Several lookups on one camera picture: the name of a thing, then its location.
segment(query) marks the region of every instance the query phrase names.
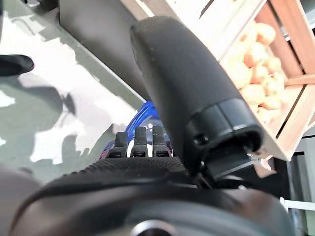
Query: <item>wooden slat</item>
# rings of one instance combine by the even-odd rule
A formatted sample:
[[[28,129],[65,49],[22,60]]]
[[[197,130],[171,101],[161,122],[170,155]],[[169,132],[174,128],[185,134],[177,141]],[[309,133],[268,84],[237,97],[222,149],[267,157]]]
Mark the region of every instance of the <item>wooden slat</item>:
[[[284,90],[284,94],[287,98],[287,101],[281,107],[281,114],[277,118],[273,119],[269,124],[270,130],[276,135],[283,123],[287,119],[288,114],[290,113],[297,97],[301,92],[301,86],[288,86]]]
[[[315,126],[315,115],[312,116],[311,121],[310,121],[309,125],[307,126],[306,130],[313,128],[314,126]]]
[[[310,75],[302,75],[298,77],[293,77],[286,83],[289,85],[307,85],[307,84],[315,84],[315,74]]]
[[[289,120],[278,137],[288,158],[292,157],[315,112],[315,85],[306,86]]]
[[[249,26],[248,23],[252,22],[265,3],[266,0],[241,2],[215,0],[201,17],[198,28],[192,31],[214,57],[221,61],[228,49],[234,43],[239,42],[242,33]]]
[[[315,73],[315,37],[300,0],[271,0],[306,74]]]
[[[268,24],[275,29],[276,37],[270,45],[270,48],[272,52],[280,58],[285,74],[288,77],[303,75],[300,65],[296,60],[291,47],[284,39],[284,34],[280,30],[278,22],[268,3],[263,6],[255,20],[257,22]]]
[[[164,15],[177,18],[177,14],[166,0],[141,0],[155,15]]]
[[[307,74],[315,73],[315,37],[300,0],[270,0]],[[315,111],[315,85],[307,85],[278,137],[291,158]]]
[[[120,0],[120,2],[138,21],[149,17],[149,15],[142,9],[136,0]]]

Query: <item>gray metal panel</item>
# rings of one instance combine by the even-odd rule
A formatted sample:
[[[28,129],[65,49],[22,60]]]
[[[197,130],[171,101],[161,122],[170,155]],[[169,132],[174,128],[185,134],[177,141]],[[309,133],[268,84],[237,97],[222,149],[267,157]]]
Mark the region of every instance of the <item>gray metal panel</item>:
[[[118,0],[60,0],[61,26],[148,99],[130,42],[135,22]]]

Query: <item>blue cable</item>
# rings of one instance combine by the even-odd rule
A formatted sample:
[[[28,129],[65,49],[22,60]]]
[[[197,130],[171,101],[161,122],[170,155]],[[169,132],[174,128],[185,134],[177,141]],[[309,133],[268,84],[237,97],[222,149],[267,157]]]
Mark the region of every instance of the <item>blue cable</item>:
[[[140,126],[141,123],[147,119],[148,117],[154,117],[159,119],[158,113],[154,107],[153,102],[146,102],[142,105],[140,110],[137,112],[137,114],[134,116],[134,118],[131,120],[129,125],[127,126],[125,132],[127,133],[127,142],[129,143],[133,137],[134,132],[136,130],[136,127]],[[104,149],[106,151],[107,149],[111,148],[114,145],[115,141],[111,141]]]

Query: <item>black plastic housing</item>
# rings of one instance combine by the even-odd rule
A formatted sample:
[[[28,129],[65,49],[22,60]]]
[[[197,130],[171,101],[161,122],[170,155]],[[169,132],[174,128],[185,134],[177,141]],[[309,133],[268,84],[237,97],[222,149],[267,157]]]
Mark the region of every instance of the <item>black plastic housing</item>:
[[[227,140],[241,137],[250,151],[260,148],[262,128],[189,29],[171,17],[157,16],[133,26],[131,40],[146,89],[176,154],[191,173],[209,149]]]

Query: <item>robotic hand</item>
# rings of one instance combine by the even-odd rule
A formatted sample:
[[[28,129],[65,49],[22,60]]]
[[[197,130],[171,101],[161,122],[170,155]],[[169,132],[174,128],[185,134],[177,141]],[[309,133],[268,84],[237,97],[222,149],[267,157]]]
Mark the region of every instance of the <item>robotic hand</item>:
[[[153,157],[141,128],[131,157],[119,133],[105,159],[25,201],[10,235],[293,235],[279,200],[242,176],[255,175],[248,153],[263,132],[215,58],[169,17],[137,23],[131,40],[174,155],[158,127]]]

